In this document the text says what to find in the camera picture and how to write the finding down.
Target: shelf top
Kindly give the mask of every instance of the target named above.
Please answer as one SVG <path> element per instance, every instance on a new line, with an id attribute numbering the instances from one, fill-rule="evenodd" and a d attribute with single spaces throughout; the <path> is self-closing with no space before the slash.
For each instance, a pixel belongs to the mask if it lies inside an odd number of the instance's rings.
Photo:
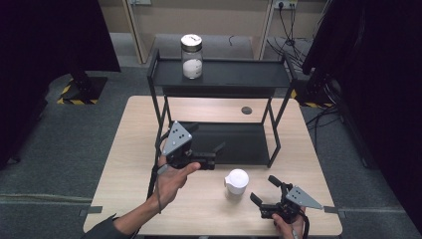
<path id="1" fill-rule="evenodd" d="M 186 88 L 288 88 L 289 76 L 284 65 L 277 61 L 204 60 L 202 76 L 183 77 L 179 59 L 157 59 L 153 74 L 155 86 Z"/>

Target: black curtain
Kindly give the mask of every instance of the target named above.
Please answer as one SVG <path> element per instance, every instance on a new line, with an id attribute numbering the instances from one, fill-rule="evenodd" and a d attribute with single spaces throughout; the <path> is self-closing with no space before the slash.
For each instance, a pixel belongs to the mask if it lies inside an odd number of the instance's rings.
<path id="1" fill-rule="evenodd" d="M 49 83 L 73 71 L 120 71 L 97 0 L 0 3 L 0 168 Z"/>
<path id="2" fill-rule="evenodd" d="M 420 9 L 421 1 L 333 0 L 304 72 L 316 67 L 322 73 L 315 82 L 338 81 L 364 143 L 422 232 Z M 343 30 L 352 37 L 338 34 Z"/>

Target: wooden table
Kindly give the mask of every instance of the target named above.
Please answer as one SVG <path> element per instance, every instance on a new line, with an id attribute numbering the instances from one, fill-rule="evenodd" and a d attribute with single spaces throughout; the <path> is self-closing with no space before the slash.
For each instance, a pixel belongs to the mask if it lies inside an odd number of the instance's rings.
<path id="1" fill-rule="evenodd" d="M 163 98 L 158 98 L 161 105 Z M 192 121 L 259 121 L 267 100 L 251 99 L 170 99 L 174 120 Z M 274 99 L 279 107 L 282 99 Z M 253 112 L 243 115 L 242 107 Z M 142 203 L 147 194 L 150 170 L 154 160 L 157 120 L 151 97 L 131 97 L 117 129 L 102 178 L 92 206 L 102 213 L 89 214 L 84 230 L 116 213 L 120 216 Z M 268 146 L 275 143 L 271 137 Z M 283 182 L 299 186 L 324 206 L 333 206 L 299 105 L 289 101 L 278 128 L 282 143 L 273 166 L 216 165 L 215 170 L 191 174 L 176 199 L 162 214 L 155 216 L 140 230 L 142 235 L 207 235 L 207 236 L 275 236 L 272 220 L 261 219 L 258 207 L 249 199 L 251 192 L 264 203 L 280 201 L 280 188 L 268 181 L 275 175 Z M 234 168 L 249 174 L 250 182 L 240 200 L 227 199 L 224 177 Z M 311 222 L 310 235 L 337 236 L 342 227 L 337 214 L 307 209 Z"/>

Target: sleeve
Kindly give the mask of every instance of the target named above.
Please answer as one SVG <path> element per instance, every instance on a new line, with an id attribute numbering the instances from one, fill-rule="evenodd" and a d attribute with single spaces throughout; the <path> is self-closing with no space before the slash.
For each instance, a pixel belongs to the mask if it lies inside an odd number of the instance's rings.
<path id="1" fill-rule="evenodd" d="M 97 224 L 95 227 L 93 227 L 90 231 L 88 231 L 81 239 L 130 239 L 134 238 L 134 236 L 137 234 L 135 232 L 133 235 L 125 235 L 118 231 L 114 224 L 112 223 L 116 218 L 114 218 L 114 215 L 109 217 L 108 219 L 102 221 L 101 223 Z"/>

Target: white container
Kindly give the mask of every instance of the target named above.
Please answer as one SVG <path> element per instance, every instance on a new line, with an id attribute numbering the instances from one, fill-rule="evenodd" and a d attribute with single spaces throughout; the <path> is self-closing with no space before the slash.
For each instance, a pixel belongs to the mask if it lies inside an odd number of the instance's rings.
<path id="1" fill-rule="evenodd" d="M 224 178 L 224 185 L 227 187 L 228 192 L 233 195 L 242 195 L 245 192 L 248 183 L 248 173 L 239 168 L 233 169 L 229 175 Z"/>
<path id="2" fill-rule="evenodd" d="M 181 39 L 183 76 L 196 79 L 202 75 L 202 38 L 188 34 Z"/>

